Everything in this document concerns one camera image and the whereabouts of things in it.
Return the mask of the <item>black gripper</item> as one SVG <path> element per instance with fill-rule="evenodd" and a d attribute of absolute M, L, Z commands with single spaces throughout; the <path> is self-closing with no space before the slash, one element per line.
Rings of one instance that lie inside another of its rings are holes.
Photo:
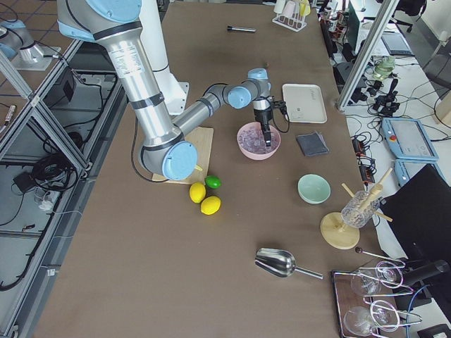
<path fill-rule="evenodd" d="M 286 103 L 284 101 L 258 100 L 252 102 L 254 109 L 254 118 L 260 122 L 262 126 L 268 125 L 273 119 L 273 110 L 278 109 L 282 115 L 286 116 Z M 266 146 L 271 145 L 271 130 L 263 131 Z"/>

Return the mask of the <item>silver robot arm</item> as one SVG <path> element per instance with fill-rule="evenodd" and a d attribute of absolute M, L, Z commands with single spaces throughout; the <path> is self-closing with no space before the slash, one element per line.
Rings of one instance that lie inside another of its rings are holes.
<path fill-rule="evenodd" d="M 21 20 L 1 21 L 1 51 L 17 70 L 46 70 L 52 58 L 49 47 L 40 46 Z"/>
<path fill-rule="evenodd" d="M 155 72 L 141 41 L 142 1 L 58 1 L 61 34 L 105 48 L 144 131 L 140 163 L 168 180 L 184 180 L 194 171 L 198 153 L 185 135 L 228 104 L 236 109 L 252 105 L 265 145 L 271 144 L 269 122 L 282 103 L 270 95 L 265 69 L 255 68 L 238 86 L 213 84 L 202 97 L 172 118 Z"/>

